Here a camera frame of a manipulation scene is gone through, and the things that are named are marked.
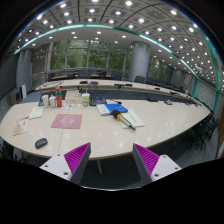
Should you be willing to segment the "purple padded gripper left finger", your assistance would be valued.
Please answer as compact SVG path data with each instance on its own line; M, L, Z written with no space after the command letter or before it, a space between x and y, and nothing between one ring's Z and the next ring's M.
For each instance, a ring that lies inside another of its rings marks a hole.
M86 143L64 155L57 154L53 156L41 166L41 169L72 183L79 184L90 154L91 144Z

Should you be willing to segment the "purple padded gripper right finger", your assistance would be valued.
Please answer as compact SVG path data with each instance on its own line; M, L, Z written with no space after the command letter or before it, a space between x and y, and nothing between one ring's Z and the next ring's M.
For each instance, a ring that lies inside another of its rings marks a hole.
M143 184L149 184L181 169L168 155L159 156L138 144L133 144L132 154Z

